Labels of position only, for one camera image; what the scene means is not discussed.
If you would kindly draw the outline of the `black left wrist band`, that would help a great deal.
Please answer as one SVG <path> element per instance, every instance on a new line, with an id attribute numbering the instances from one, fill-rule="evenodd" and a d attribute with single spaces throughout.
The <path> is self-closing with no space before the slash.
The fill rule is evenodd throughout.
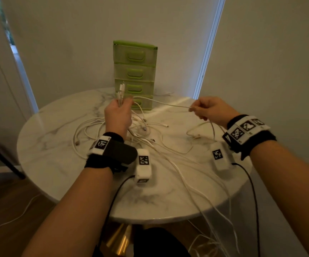
<path id="1" fill-rule="evenodd" d="M 125 144 L 122 136 L 106 132 L 92 143 L 84 168 L 110 168 L 112 173 L 125 172 L 137 157 L 137 149 Z"/>

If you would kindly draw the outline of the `white window frame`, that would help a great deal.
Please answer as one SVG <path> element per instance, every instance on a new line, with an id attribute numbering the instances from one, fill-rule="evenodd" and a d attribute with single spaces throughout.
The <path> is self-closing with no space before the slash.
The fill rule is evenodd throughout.
<path id="1" fill-rule="evenodd" d="M 213 47 L 213 43 L 215 41 L 215 37 L 216 37 L 216 33 L 217 33 L 217 28 L 218 25 L 220 23 L 220 19 L 221 19 L 221 15 L 222 15 L 222 11 L 225 5 L 225 1 L 226 0 L 215 0 L 214 1 L 214 8 L 212 9 L 212 24 L 211 24 L 211 29 L 210 29 L 210 33 L 208 35 L 208 41 L 207 41 L 207 45 L 205 48 L 205 52 L 204 52 L 204 56 L 203 56 L 203 60 L 201 63 L 201 68 L 200 68 L 200 73 L 195 85 L 195 90 L 194 90 L 194 94 L 193 94 L 193 98 L 197 99 L 199 98 L 200 95 L 200 91 L 203 85 L 203 81 L 204 81 L 204 76 L 208 67 L 208 62 L 209 62 L 209 58 L 211 55 L 211 51 L 212 51 L 212 47 Z"/>

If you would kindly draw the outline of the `person's right forearm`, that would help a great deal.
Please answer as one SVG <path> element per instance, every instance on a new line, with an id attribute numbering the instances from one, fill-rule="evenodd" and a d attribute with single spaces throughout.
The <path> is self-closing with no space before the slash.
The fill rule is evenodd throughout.
<path id="1" fill-rule="evenodd" d="M 272 140 L 255 146 L 250 158 L 268 192 L 309 254 L 309 164 Z"/>

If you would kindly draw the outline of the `black right wrist band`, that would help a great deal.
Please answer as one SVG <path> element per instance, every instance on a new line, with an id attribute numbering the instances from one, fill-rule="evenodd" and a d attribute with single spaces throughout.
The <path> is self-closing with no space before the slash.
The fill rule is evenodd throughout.
<path id="1" fill-rule="evenodd" d="M 241 160 L 248 157 L 253 148 L 266 141 L 277 141 L 270 127 L 255 116 L 238 115 L 227 124 L 222 138 L 230 150 L 241 154 Z"/>

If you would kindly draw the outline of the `person's left forearm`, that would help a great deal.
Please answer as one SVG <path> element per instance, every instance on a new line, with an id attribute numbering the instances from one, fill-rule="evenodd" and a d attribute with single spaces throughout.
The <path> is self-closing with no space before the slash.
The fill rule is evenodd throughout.
<path id="1" fill-rule="evenodd" d="M 110 168 L 84 168 L 21 257 L 92 257 L 109 211 Z"/>

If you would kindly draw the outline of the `person's left hand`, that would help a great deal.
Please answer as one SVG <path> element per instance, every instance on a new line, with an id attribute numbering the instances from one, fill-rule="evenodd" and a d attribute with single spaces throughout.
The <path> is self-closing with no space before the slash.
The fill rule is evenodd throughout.
<path id="1" fill-rule="evenodd" d="M 127 137 L 128 128 L 132 124 L 131 110 L 124 110 L 123 103 L 118 104 L 117 99 L 113 99 L 104 110 L 105 131 L 120 135 L 124 140 Z"/>

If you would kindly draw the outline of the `green plastic drawer organizer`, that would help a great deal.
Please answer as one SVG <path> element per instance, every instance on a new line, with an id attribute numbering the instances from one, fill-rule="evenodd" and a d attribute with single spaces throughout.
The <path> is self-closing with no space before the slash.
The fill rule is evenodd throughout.
<path id="1" fill-rule="evenodd" d="M 113 41 L 116 94 L 124 85 L 124 98 L 132 96 L 134 110 L 152 110 L 158 47 L 126 40 Z"/>

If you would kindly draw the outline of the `black chair leg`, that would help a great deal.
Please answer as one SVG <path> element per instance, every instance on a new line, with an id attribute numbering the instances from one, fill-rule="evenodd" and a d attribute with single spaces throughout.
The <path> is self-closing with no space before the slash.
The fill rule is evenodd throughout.
<path id="1" fill-rule="evenodd" d="M 26 179 L 26 176 L 24 173 L 19 171 L 7 158 L 5 158 L 1 153 L 0 153 L 0 161 L 11 170 L 17 177 L 19 177 L 21 180 Z"/>

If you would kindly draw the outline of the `black wrist band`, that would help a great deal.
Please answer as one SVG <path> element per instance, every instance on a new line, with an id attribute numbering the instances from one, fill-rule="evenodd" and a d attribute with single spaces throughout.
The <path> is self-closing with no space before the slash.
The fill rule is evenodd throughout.
<path id="1" fill-rule="evenodd" d="M 266 141 L 277 141 L 270 127 L 255 116 L 238 115 L 227 124 L 222 138 L 230 150 L 241 154 L 241 160 L 248 157 L 253 148 Z"/>
<path id="2" fill-rule="evenodd" d="M 125 172 L 137 157 L 137 149 L 125 144 L 122 136 L 106 132 L 92 143 L 84 168 L 110 168 L 112 173 Z"/>

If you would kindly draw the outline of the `person's right hand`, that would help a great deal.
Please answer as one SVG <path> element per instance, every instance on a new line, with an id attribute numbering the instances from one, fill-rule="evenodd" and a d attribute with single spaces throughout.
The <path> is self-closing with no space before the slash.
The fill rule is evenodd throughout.
<path id="1" fill-rule="evenodd" d="M 219 97 L 200 97 L 195 100 L 190 108 L 205 108 L 205 117 L 199 117 L 200 119 L 212 123 L 215 123 L 223 128 L 227 129 L 227 124 L 235 117 L 239 116 L 240 113 L 234 108 L 228 105 L 225 101 Z"/>

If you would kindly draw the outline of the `gold table base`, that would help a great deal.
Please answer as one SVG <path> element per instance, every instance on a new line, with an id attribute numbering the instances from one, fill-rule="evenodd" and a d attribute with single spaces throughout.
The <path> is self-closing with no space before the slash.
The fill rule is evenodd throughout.
<path id="1" fill-rule="evenodd" d="M 106 246 L 116 255 L 130 257 L 130 246 L 134 240 L 134 226 L 125 223 L 110 223 L 104 239 Z"/>

